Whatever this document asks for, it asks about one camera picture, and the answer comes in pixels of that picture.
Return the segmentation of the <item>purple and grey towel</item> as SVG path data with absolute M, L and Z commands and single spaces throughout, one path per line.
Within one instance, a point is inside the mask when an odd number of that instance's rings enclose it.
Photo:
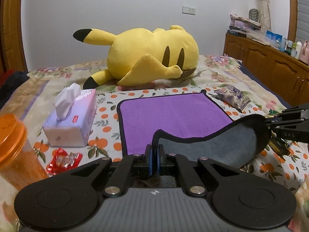
M 267 146 L 266 118 L 249 114 L 237 120 L 205 91 L 123 100 L 117 105 L 123 155 L 143 154 L 146 146 L 186 156 L 207 157 L 241 168 Z

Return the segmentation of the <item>green yellow snack bag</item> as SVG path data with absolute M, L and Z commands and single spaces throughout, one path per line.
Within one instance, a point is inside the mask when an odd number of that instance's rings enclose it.
M 284 125 L 282 122 L 285 122 L 286 119 L 285 116 L 282 117 L 282 114 L 284 115 L 286 111 L 287 109 L 283 110 L 281 113 L 270 116 L 266 121 L 266 126 L 268 130 L 271 131 L 269 146 L 281 158 L 291 154 L 289 149 L 292 141 L 280 138 L 274 130 Z

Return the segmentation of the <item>wooden sideboard cabinet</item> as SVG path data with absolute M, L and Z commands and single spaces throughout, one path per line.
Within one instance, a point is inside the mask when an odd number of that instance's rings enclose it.
M 227 33 L 224 54 L 242 64 L 291 106 L 308 102 L 308 66 L 272 47 Z

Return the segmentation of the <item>toiletry bottles on cabinet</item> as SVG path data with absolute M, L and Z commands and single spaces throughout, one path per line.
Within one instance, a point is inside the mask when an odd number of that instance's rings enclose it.
M 301 41 L 292 42 L 291 40 L 282 39 L 279 50 L 306 65 L 309 63 L 308 41 L 302 43 Z

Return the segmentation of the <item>red candy wrapper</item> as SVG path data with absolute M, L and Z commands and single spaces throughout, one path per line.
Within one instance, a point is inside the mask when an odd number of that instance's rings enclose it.
M 82 158 L 83 155 L 81 153 L 68 153 L 64 149 L 58 148 L 52 152 L 52 160 L 46 166 L 46 172 L 49 176 L 54 176 L 75 169 L 80 164 Z

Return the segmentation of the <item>orange print white cloth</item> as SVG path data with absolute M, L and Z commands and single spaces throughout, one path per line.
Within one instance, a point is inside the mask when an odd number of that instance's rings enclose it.
M 200 90 L 199 87 L 183 87 L 99 94 L 97 95 L 97 109 L 87 146 L 84 148 L 68 148 L 66 152 L 82 154 L 81 165 L 105 155 L 110 156 L 114 161 L 120 161 L 122 159 L 122 146 L 116 111 L 118 103 L 130 98 L 197 93 Z M 279 157 L 270 147 L 266 147 L 242 170 L 280 183 L 289 188 L 290 191 L 296 192 L 308 177 L 307 145 L 294 142 L 290 145 L 289 152 L 288 156 Z

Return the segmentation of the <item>purple snack packet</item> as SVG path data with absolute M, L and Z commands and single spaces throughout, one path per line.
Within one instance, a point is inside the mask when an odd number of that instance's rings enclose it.
M 234 107 L 239 112 L 242 112 L 251 102 L 251 99 L 247 95 L 232 85 L 223 86 L 220 89 L 214 90 L 214 92 L 217 98 Z

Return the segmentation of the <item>blue white box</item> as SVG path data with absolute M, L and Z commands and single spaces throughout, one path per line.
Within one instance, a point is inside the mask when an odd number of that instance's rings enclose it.
M 279 49 L 281 46 L 281 41 L 282 41 L 282 35 L 273 33 L 269 30 L 266 31 L 266 38 L 268 39 L 268 42 L 270 43 L 271 46 L 274 48 Z

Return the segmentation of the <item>floral bed quilt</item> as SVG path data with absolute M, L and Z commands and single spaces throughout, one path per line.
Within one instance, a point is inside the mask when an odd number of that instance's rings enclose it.
M 45 119 L 53 110 L 53 99 L 65 87 L 72 83 L 82 84 L 86 78 L 106 67 L 105 61 L 75 64 L 68 67 L 42 68 L 26 75 L 26 81 L 18 87 L 1 109 L 1 114 L 13 113 L 20 118 L 28 129 L 28 139 L 34 148 L 39 162 L 47 166 L 56 148 L 48 145 L 42 130 Z M 243 91 L 251 102 L 243 112 L 239 112 L 224 102 L 220 107 L 234 120 L 249 114 L 272 116 L 288 107 L 272 92 L 262 86 L 250 75 L 244 66 L 228 56 L 202 55 L 199 58 L 194 75 L 185 81 L 156 81 L 154 84 L 139 89 L 120 89 L 114 82 L 99 87 L 97 95 L 113 92 L 129 92 L 158 89 L 176 89 L 199 87 L 209 97 L 214 90 L 226 85 Z M 297 200 L 296 214 L 290 224 L 293 231 L 308 231 L 308 177 L 301 186 L 292 192 Z

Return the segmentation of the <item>purple tissue box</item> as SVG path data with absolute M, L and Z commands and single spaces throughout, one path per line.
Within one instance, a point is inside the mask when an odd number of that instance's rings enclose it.
M 97 108 L 96 90 L 73 83 L 55 97 L 53 105 L 42 126 L 50 146 L 85 147 Z

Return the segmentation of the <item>orange lidded plastic bottle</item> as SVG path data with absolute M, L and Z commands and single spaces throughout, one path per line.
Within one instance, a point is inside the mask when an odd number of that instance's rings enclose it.
M 48 177 L 14 114 L 1 116 L 1 176 L 17 190 Z

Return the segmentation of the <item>stack of books and papers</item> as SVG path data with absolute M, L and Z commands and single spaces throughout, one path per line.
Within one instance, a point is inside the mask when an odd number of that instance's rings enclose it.
M 248 18 L 230 14 L 228 34 L 248 38 L 266 46 L 271 46 L 265 33 L 262 31 L 262 24 Z

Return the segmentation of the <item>rolled beige floral fabric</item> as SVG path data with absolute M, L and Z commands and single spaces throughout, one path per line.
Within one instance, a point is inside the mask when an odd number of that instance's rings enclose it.
M 271 13 L 270 13 L 270 0 L 258 0 L 261 29 L 263 32 L 271 31 Z

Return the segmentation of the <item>yellow Pikachu plush toy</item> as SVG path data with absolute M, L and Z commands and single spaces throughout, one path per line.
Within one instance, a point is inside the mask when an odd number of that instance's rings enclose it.
M 92 74 L 83 89 L 94 89 L 117 80 L 120 86 L 145 85 L 161 79 L 186 79 L 196 70 L 199 48 L 181 26 L 150 31 L 134 28 L 114 35 L 100 29 L 79 29 L 74 39 L 109 46 L 107 68 Z

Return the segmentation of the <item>white wall switch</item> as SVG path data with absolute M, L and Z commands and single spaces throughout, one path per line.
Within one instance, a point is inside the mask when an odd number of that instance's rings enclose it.
M 196 9 L 188 6 L 183 6 L 182 13 L 188 15 L 196 15 Z

